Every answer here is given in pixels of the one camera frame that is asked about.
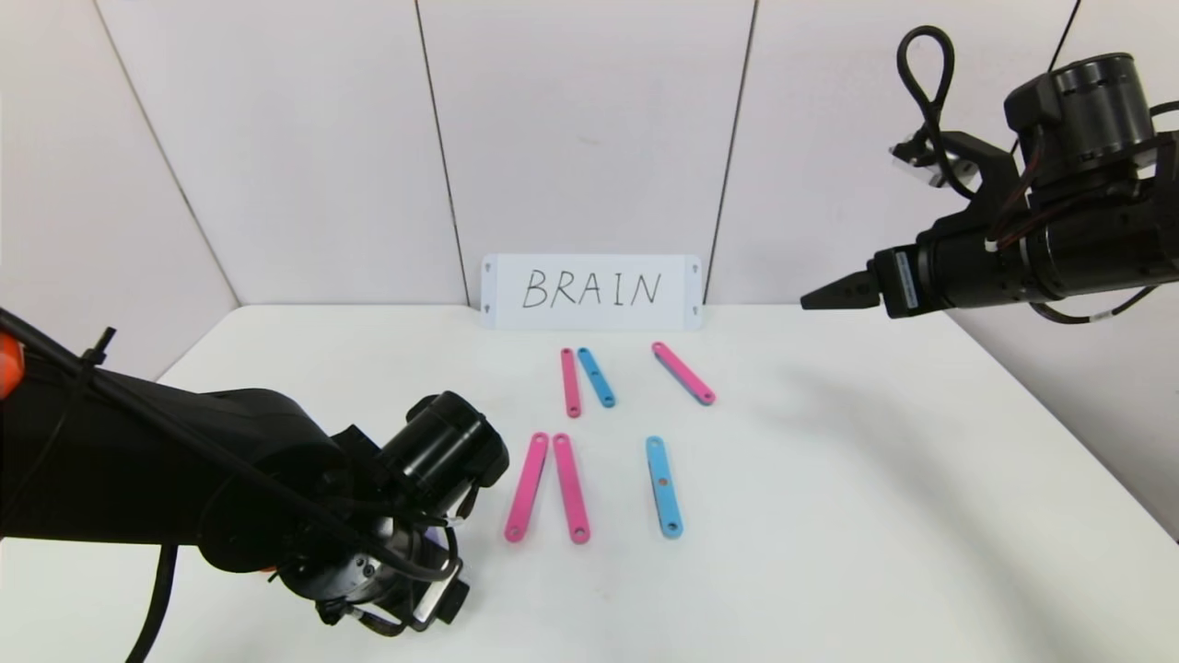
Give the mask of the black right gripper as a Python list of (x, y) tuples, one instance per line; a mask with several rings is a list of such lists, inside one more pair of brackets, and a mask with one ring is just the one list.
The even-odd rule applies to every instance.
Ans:
[(801, 297), (805, 310), (851, 310), (884, 303), (890, 319), (956, 308), (989, 308), (1027, 301), (1026, 239), (986, 251), (984, 229), (922, 232), (911, 244), (872, 256), (859, 270)]

